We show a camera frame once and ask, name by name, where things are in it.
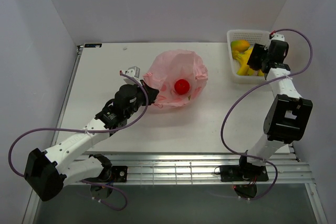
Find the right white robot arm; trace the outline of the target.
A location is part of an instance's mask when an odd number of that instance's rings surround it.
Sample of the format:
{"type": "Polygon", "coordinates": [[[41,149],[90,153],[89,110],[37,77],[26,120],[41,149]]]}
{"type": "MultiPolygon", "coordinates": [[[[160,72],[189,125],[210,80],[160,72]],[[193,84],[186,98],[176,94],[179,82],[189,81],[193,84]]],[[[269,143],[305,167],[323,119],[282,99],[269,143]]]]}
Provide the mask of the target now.
{"type": "Polygon", "coordinates": [[[239,159],[238,177],[250,180],[263,173],[266,161],[280,148],[302,139],[313,108],[304,99],[290,78],[290,68],[284,63],[289,45],[283,37],[271,39],[267,45],[255,44],[248,60],[254,70],[260,70],[270,85],[274,101],[266,115],[263,135],[239,159]]]}

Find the pink plastic bag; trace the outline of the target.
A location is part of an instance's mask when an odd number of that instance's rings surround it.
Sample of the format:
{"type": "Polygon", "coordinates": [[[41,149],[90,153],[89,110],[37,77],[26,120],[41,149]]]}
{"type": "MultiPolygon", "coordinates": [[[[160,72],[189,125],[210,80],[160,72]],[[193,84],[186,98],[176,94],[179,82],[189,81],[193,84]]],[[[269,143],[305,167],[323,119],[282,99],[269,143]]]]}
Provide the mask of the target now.
{"type": "Polygon", "coordinates": [[[170,50],[154,59],[143,80],[149,87],[159,90],[154,102],[157,110],[182,108],[202,93],[208,81],[208,70],[196,52],[170,50]],[[174,84],[179,79],[190,83],[190,90],[185,95],[178,95],[174,90],[174,84]]]}

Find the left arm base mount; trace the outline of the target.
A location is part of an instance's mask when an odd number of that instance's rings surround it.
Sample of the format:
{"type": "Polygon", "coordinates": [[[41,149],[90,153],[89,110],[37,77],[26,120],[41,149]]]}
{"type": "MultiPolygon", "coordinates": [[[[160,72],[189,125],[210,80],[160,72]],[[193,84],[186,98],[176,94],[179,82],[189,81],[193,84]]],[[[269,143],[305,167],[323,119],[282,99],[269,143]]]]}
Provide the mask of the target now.
{"type": "Polygon", "coordinates": [[[128,167],[113,165],[111,161],[102,154],[89,155],[89,158],[97,159],[103,169],[98,177],[89,178],[94,183],[125,183],[127,181],[128,167]]]}

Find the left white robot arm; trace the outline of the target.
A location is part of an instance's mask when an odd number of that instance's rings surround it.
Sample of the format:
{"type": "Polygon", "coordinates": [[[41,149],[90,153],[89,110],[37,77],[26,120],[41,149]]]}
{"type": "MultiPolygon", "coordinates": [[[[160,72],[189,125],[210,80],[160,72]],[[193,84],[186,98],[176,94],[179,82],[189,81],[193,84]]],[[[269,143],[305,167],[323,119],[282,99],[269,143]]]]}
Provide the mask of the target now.
{"type": "Polygon", "coordinates": [[[159,91],[146,85],[125,84],[114,98],[84,127],[57,145],[44,151],[38,148],[28,155],[24,178],[42,201],[48,201],[67,185],[81,180],[108,183],[115,178],[111,162],[102,154],[76,159],[88,149],[111,137],[126,126],[139,107],[151,105],[159,91]]]}

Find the yellow fake banana bunch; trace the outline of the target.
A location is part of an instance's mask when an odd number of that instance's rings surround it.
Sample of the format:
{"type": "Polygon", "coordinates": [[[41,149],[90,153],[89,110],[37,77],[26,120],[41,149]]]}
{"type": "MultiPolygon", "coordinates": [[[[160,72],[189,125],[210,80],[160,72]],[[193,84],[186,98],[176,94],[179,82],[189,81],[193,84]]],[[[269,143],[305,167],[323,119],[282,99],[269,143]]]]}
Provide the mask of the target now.
{"type": "Polygon", "coordinates": [[[244,52],[238,52],[232,50],[232,56],[234,60],[237,60],[240,64],[240,68],[237,71],[237,75],[239,76],[260,76],[263,77],[264,74],[261,70],[253,70],[250,68],[250,66],[247,64],[249,57],[252,53],[253,47],[249,48],[248,50],[244,52]]]}

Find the red fake apple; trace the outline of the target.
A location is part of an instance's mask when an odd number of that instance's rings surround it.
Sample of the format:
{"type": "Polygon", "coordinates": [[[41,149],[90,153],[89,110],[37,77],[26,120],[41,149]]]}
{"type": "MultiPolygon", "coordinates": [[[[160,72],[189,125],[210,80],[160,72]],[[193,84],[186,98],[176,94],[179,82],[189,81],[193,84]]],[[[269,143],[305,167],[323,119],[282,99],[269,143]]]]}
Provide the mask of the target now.
{"type": "Polygon", "coordinates": [[[178,95],[185,95],[190,90],[190,83],[185,79],[179,79],[174,84],[174,90],[178,95]]]}

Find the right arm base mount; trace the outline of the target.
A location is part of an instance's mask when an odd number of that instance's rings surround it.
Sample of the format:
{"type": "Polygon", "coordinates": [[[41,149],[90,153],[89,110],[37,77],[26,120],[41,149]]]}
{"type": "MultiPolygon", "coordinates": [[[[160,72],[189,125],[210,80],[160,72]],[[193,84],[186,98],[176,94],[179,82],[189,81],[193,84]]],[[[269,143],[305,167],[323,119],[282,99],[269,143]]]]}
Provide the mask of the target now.
{"type": "Polygon", "coordinates": [[[265,167],[261,173],[243,172],[238,165],[220,165],[214,169],[214,174],[221,177],[222,182],[267,182],[269,180],[265,167]]]}

